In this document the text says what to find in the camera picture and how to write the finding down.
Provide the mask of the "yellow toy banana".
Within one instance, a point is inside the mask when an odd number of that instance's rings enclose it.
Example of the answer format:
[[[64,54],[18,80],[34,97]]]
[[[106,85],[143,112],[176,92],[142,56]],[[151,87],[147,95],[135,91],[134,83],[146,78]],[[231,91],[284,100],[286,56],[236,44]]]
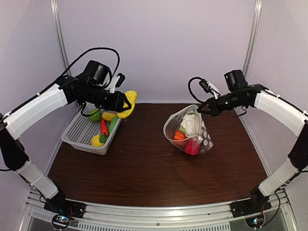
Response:
[[[118,112],[116,115],[120,119],[125,119],[130,116],[135,108],[138,93],[134,90],[125,92],[126,100],[123,104],[124,111]]]

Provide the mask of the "clear dotted zip top bag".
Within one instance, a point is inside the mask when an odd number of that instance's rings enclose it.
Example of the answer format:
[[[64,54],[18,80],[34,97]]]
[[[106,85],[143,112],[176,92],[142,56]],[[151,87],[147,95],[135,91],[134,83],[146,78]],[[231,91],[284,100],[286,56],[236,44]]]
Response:
[[[213,142],[206,129],[198,106],[191,104],[172,114],[165,122],[165,138],[180,151],[195,156],[209,151]]]

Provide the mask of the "orange toy pumpkin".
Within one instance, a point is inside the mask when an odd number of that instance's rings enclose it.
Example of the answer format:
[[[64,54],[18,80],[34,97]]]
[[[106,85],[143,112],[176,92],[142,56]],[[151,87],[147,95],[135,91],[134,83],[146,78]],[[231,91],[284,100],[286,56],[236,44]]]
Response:
[[[182,133],[180,130],[177,130],[175,135],[174,135],[174,140],[180,141],[186,139],[186,136],[184,133]]]

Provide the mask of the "red toy bell pepper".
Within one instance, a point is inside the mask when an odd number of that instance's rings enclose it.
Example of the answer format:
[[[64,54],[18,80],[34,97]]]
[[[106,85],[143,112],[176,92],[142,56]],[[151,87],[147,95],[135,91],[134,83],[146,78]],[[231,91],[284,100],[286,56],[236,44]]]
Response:
[[[185,153],[189,155],[197,155],[200,149],[200,143],[194,140],[189,140],[186,143],[186,146],[184,148]]]

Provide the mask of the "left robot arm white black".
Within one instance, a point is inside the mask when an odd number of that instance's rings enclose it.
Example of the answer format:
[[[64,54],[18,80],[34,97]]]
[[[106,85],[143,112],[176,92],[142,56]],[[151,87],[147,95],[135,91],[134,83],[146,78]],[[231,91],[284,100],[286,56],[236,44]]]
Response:
[[[18,139],[42,118],[73,102],[91,103],[98,109],[117,112],[120,118],[128,117],[137,93],[132,91],[129,96],[116,91],[124,80],[122,73],[114,75],[107,66],[91,60],[78,76],[61,75],[45,91],[0,117],[0,150],[6,167],[37,189],[53,211],[66,213],[69,202],[54,182],[30,161]]]

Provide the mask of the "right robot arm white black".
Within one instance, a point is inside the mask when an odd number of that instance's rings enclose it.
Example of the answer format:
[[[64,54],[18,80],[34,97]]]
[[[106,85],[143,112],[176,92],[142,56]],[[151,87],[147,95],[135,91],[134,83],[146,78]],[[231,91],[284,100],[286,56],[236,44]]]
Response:
[[[267,87],[248,84],[241,70],[228,72],[224,78],[230,91],[225,95],[221,95],[209,81],[200,79],[200,87],[211,93],[212,98],[202,102],[198,112],[218,116],[236,107],[253,107],[278,120],[297,138],[285,162],[251,191],[246,207],[255,213],[265,205],[272,193],[290,183],[308,166],[308,114]]]

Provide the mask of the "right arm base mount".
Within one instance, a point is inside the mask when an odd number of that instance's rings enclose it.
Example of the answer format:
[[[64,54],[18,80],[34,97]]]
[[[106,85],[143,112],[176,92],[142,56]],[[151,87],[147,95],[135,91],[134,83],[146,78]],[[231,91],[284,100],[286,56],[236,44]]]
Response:
[[[244,217],[246,225],[252,229],[261,228],[265,224],[264,212],[271,209],[271,203],[265,202],[262,205],[253,205],[251,199],[233,201],[230,204],[231,213],[234,218]]]

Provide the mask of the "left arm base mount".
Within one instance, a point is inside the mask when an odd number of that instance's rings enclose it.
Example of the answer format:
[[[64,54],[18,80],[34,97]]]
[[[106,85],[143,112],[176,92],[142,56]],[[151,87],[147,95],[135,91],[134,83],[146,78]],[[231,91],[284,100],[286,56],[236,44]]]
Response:
[[[81,202],[65,200],[64,208],[56,209],[50,202],[45,202],[44,209],[51,211],[54,215],[51,224],[57,230],[68,228],[76,218],[83,218],[86,205]]]

